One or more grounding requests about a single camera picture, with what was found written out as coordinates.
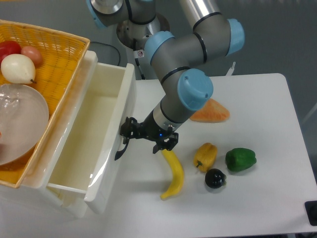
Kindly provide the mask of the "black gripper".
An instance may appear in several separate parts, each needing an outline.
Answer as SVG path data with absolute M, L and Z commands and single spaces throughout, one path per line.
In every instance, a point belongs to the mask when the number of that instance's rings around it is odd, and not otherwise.
M 153 154 L 160 150 L 171 151 L 178 143 L 178 133 L 174 132 L 172 125 L 158 125 L 154 119 L 154 113 L 150 113 L 140 124 L 133 117 L 127 117 L 120 127 L 123 144 L 128 144 L 130 139 L 139 139 L 141 135 L 156 142 Z

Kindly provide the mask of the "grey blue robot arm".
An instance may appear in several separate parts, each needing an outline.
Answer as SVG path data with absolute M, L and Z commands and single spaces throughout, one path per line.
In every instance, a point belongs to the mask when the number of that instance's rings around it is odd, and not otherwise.
M 172 150 L 178 143 L 177 129 L 213 93 L 210 78 L 197 66 L 242 49 L 245 33 L 241 23 L 224 18 L 212 0 L 183 0 L 180 4 L 192 33 L 175 38 L 162 30 L 153 0 L 89 0 L 86 4 L 99 27 L 126 23 L 131 48 L 144 53 L 165 92 L 143 122 L 125 120 L 119 132 L 123 144 L 146 139 L 155 142 L 154 153 Z

